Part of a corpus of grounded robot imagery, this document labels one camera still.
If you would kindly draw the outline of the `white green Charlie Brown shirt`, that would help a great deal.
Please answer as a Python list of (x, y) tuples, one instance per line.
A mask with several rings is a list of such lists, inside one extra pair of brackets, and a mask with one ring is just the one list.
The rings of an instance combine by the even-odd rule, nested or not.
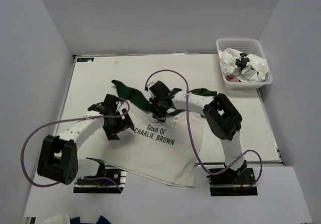
[(184, 110), (173, 111), (165, 122), (152, 116), (153, 106), (141, 91), (113, 80), (118, 96), (130, 104), (133, 130), (119, 140), (106, 141), (102, 159), (115, 167), (169, 186), (195, 186), (195, 153), (203, 140), (204, 118)]

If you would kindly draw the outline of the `pink t shirt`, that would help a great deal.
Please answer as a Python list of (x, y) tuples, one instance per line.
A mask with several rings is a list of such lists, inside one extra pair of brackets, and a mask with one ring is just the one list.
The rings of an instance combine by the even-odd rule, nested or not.
[(226, 76), (226, 80), (229, 81), (229, 82), (240, 82), (240, 80), (237, 77), (233, 76), (233, 75)]

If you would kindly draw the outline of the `white t shirt black print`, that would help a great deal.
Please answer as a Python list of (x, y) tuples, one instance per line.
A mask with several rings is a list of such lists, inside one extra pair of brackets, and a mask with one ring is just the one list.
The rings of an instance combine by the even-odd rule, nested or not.
[(233, 75), (240, 82), (263, 82), (269, 72), (267, 60), (254, 54), (227, 48), (218, 52), (221, 70), (226, 76)]

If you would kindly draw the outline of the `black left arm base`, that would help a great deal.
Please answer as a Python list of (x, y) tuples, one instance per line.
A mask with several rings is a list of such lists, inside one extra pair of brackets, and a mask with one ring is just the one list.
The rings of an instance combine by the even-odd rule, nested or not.
[(121, 194), (125, 187), (127, 172), (106, 165), (98, 176), (75, 180), (73, 193)]

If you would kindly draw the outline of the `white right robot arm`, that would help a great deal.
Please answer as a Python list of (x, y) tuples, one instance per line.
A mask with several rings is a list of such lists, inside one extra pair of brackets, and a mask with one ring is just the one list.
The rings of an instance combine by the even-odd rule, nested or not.
[(150, 94), (149, 102), (156, 109), (153, 115), (162, 122), (171, 108), (203, 116), (212, 133), (221, 141), (227, 179), (238, 183), (244, 178), (247, 161), (240, 145), (242, 117), (226, 95), (220, 93), (217, 96), (201, 96), (185, 93), (180, 88), (170, 90), (161, 81), (151, 82), (144, 88)]

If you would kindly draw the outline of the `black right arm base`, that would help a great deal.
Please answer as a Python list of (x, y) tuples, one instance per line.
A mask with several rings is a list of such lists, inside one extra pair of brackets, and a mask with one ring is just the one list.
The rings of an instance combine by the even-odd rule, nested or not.
[(220, 175), (207, 175), (211, 196), (257, 196), (258, 191), (252, 168), (246, 168), (238, 180), (233, 180), (224, 172)]

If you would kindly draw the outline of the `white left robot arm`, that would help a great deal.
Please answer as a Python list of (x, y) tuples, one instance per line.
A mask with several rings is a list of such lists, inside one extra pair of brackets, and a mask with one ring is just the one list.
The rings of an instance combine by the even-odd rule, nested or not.
[(121, 108), (125, 99), (107, 94), (104, 101), (91, 105), (81, 119), (57, 136), (44, 138), (37, 174), (63, 184), (76, 178), (90, 178), (94, 183), (105, 180), (102, 160), (78, 158), (78, 149), (98, 129), (103, 129), (108, 140), (119, 140), (118, 133), (134, 129), (128, 108)]

